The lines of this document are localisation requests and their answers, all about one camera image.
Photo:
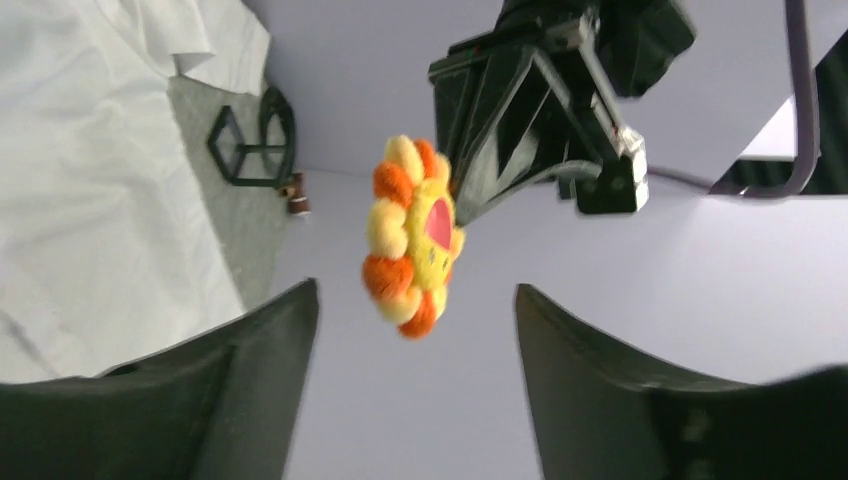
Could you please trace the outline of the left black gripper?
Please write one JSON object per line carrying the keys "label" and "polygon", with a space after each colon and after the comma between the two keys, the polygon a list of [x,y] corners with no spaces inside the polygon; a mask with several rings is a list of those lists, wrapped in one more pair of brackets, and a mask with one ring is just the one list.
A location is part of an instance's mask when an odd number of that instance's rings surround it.
{"label": "left black gripper", "polygon": [[582,214],[638,212],[645,142],[619,103],[644,95],[694,39],[678,1],[505,2],[491,31],[428,70],[457,222],[550,180]]}

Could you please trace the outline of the white button shirt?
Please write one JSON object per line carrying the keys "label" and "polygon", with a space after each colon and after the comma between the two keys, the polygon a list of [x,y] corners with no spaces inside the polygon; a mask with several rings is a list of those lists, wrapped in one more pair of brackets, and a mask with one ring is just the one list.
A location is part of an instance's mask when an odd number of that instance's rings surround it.
{"label": "white button shirt", "polygon": [[244,313],[168,96],[260,90],[240,1],[1,5],[1,378],[107,368]]}

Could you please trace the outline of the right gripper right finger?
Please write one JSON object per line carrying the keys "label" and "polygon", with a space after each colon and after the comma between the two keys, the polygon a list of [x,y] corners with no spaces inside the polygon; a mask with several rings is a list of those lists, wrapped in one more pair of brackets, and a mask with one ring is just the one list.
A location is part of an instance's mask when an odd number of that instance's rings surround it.
{"label": "right gripper right finger", "polygon": [[843,479],[847,369],[763,385],[692,371],[582,321],[530,284],[515,320],[547,479]]}

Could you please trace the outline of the orange yellow flower brooch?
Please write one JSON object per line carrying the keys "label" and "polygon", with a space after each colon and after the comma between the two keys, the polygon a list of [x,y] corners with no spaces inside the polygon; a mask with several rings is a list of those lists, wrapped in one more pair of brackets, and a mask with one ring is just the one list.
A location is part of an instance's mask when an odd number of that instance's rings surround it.
{"label": "orange yellow flower brooch", "polygon": [[425,139],[387,141],[373,171],[362,281],[384,319],[407,339],[427,336],[443,315],[465,243],[448,159]]}

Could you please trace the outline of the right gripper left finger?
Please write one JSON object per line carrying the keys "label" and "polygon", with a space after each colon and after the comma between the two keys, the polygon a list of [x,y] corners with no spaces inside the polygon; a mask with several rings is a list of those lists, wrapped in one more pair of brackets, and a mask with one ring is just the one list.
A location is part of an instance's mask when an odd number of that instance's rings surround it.
{"label": "right gripper left finger", "polygon": [[283,476],[319,319],[309,278],[94,377],[1,388],[5,479]]}

